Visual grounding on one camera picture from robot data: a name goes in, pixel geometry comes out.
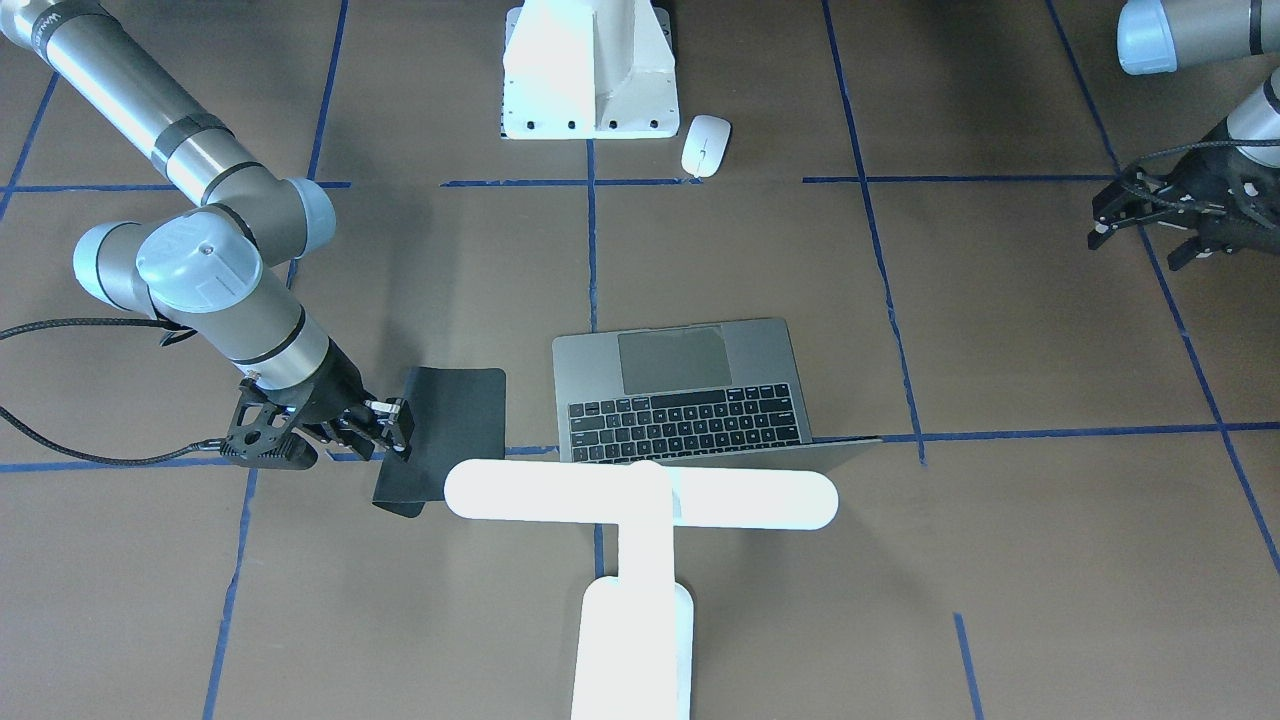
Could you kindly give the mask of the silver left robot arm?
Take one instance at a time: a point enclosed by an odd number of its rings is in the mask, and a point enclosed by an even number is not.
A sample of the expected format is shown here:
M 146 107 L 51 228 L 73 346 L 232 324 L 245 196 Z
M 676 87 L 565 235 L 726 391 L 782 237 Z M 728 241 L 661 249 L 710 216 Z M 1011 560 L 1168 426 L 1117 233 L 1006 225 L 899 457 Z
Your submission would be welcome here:
M 1276 55 L 1275 1 L 1128 1 L 1116 23 L 1116 53 L 1130 76 Z M 1277 74 L 1239 101 L 1201 140 L 1129 161 L 1091 202 L 1089 249 L 1132 227 L 1166 225 L 1189 238 L 1167 255 L 1176 272 L 1215 254 L 1279 250 Z

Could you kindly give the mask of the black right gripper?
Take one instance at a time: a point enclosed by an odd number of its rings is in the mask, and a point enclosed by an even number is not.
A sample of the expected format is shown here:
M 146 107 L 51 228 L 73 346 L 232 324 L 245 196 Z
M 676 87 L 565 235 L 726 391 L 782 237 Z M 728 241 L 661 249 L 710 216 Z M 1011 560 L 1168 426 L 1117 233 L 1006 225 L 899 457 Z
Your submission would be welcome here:
M 372 398 L 356 365 L 333 340 L 294 405 L 298 427 L 316 439 L 352 450 L 362 460 L 374 454 L 408 457 L 412 452 L 412 407 L 404 398 Z

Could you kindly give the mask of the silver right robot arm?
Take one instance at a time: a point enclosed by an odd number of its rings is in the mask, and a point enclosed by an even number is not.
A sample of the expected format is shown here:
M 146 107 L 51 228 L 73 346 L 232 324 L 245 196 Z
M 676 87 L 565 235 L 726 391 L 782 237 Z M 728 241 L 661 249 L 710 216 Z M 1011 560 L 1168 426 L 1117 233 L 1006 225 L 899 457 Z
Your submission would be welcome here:
M 198 336 L 239 373 L 225 434 L 195 451 L 275 469 L 311 468 L 320 445 L 365 459 L 407 455 L 407 402 L 366 389 L 278 272 L 333 238 L 326 192 L 274 174 L 101 3 L 5 1 L 3 35 L 74 88 L 187 201 L 165 219 L 91 228 L 72 264 L 120 324 Z

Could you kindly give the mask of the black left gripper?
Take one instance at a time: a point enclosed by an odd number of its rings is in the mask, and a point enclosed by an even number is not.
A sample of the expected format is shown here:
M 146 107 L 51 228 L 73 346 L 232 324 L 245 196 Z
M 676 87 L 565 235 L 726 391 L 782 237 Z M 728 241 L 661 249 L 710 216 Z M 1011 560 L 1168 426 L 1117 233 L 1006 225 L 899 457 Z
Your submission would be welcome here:
M 1167 177 L 1135 172 L 1106 184 L 1091 200 L 1088 249 L 1119 231 L 1167 225 L 1193 236 L 1166 256 L 1170 272 L 1215 254 L 1279 254 L 1277 141 L 1198 143 Z M 1180 209 L 1193 202 L 1199 209 Z

